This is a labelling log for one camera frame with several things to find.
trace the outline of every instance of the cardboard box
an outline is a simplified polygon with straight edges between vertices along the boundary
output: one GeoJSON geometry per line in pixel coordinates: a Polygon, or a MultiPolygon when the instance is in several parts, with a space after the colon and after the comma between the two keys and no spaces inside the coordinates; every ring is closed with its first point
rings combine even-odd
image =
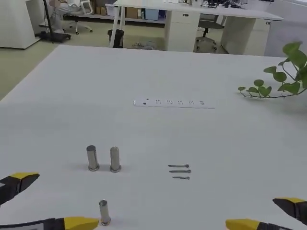
{"type": "Polygon", "coordinates": [[[101,14],[101,7],[99,6],[96,7],[96,14],[101,14]]]}
{"type": "Polygon", "coordinates": [[[126,18],[138,18],[138,8],[127,7],[126,18]]]}
{"type": "Polygon", "coordinates": [[[103,16],[106,16],[106,9],[105,9],[105,7],[101,7],[100,14],[103,15],[103,16]]]}

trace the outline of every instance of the white cabinet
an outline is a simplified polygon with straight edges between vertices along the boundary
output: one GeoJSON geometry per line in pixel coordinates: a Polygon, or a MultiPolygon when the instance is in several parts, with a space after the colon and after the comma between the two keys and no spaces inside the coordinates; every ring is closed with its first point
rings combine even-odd
{"type": "Polygon", "coordinates": [[[245,55],[263,56],[270,30],[270,22],[256,19],[245,48],[245,55]]]}
{"type": "Polygon", "coordinates": [[[199,13],[167,11],[165,50],[193,52],[199,19],[199,13]]]}
{"type": "Polygon", "coordinates": [[[43,20],[40,0],[0,0],[0,47],[26,49],[43,20]]]}

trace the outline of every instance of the desk leg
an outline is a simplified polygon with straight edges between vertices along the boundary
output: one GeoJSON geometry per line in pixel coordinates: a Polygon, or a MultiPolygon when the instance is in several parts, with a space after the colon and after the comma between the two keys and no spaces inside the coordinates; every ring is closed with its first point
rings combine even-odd
{"type": "Polygon", "coordinates": [[[122,6],[120,8],[120,24],[119,24],[119,29],[122,30],[124,26],[125,26],[125,7],[122,6]]]}
{"type": "Polygon", "coordinates": [[[221,45],[229,54],[244,54],[255,21],[254,18],[227,17],[221,45]]]}
{"type": "Polygon", "coordinates": [[[114,40],[115,40],[115,34],[117,30],[117,23],[119,18],[119,7],[114,7],[114,22],[113,22],[113,28],[112,28],[112,35],[111,35],[111,41],[110,41],[110,48],[113,48],[114,46],[114,40]]]}

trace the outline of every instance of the drawer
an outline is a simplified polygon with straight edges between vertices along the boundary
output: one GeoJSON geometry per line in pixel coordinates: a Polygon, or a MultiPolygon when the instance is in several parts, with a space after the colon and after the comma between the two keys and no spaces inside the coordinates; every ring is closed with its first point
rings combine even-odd
{"type": "Polygon", "coordinates": [[[184,24],[193,24],[198,23],[200,20],[199,13],[186,13],[179,11],[171,12],[171,22],[172,23],[184,23],[184,24]]]}
{"type": "Polygon", "coordinates": [[[256,19],[253,30],[261,30],[268,32],[270,30],[270,21],[264,19],[256,19]]]}

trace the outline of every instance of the green plant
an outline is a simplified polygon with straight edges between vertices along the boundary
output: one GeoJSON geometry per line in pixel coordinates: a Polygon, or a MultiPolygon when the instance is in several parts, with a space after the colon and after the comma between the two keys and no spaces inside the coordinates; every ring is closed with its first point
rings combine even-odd
{"type": "Polygon", "coordinates": [[[260,79],[255,80],[254,86],[248,89],[244,86],[240,86],[238,88],[240,93],[244,97],[278,98],[299,95],[304,92],[307,89],[307,56],[299,50],[300,45],[301,42],[293,42],[283,47],[283,52],[287,55],[287,59],[278,64],[283,71],[277,71],[277,66],[271,66],[263,70],[265,73],[272,74],[274,80],[281,84],[277,90],[281,92],[280,96],[270,96],[272,87],[265,86],[264,80],[260,79]],[[292,76],[285,70],[284,64],[286,62],[291,62],[296,69],[295,76],[292,76]]]}

